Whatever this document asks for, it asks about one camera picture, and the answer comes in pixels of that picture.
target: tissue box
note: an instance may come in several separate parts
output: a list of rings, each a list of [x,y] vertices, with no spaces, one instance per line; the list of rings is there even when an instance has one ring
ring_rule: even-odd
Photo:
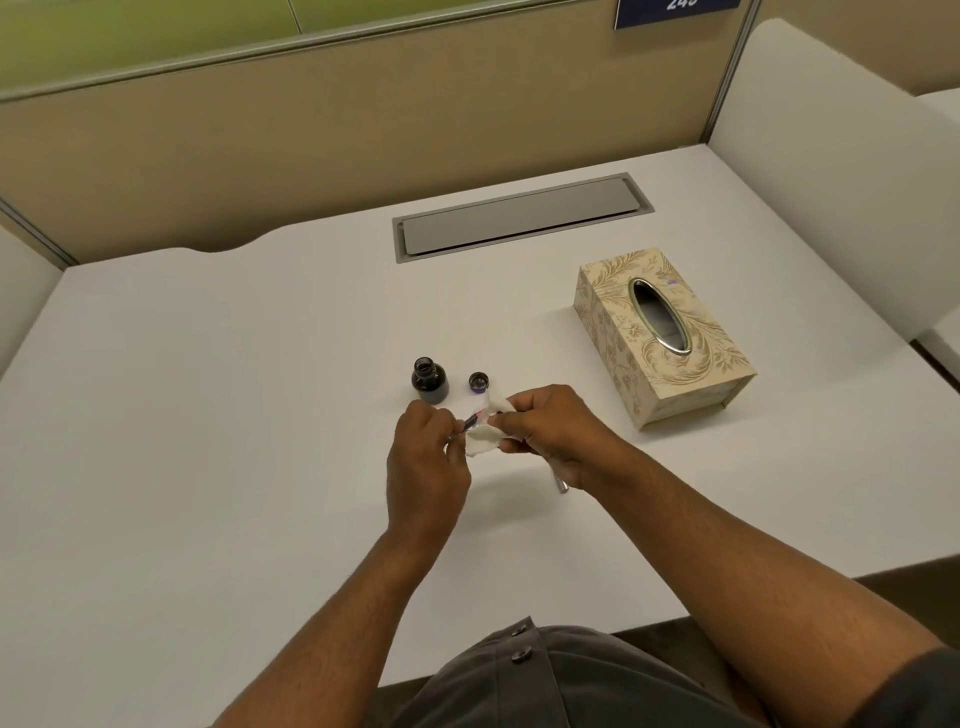
[[[756,376],[657,248],[583,266],[573,307],[637,428],[726,406]]]

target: shirt sleeve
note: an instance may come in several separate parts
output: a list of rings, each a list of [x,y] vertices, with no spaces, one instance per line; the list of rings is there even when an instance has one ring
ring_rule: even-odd
[[[960,652],[938,649],[909,663],[856,712],[849,728],[960,725]]]

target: white desk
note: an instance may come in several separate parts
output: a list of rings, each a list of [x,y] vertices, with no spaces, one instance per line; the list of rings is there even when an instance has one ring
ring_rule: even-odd
[[[395,216],[622,171],[656,213],[395,263]],[[581,263],[649,246],[760,374],[714,419],[640,435],[571,304]],[[960,398],[710,150],[683,149],[67,271],[0,382],[0,723],[212,721],[384,526],[424,354],[455,386],[477,369],[506,391],[573,384],[846,574],[960,551]],[[471,466],[385,683],[527,614],[609,631],[684,614],[536,459]]]
[[[960,88],[928,93],[920,98],[960,124]],[[960,308],[955,308],[934,328],[918,336],[917,340],[952,375],[960,378]]]

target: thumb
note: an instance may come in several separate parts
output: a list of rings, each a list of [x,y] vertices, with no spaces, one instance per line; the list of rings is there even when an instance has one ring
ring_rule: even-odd
[[[467,439],[463,435],[455,437],[446,446],[446,459],[455,468],[467,466]]]
[[[530,422],[526,412],[501,412],[498,415],[491,416],[488,422],[518,440],[526,440],[533,434],[530,431]]]

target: number sign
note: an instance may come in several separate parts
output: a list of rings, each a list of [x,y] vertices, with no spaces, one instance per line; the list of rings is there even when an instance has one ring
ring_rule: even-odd
[[[620,0],[616,7],[616,29],[704,12],[728,11],[739,6],[740,0]]]

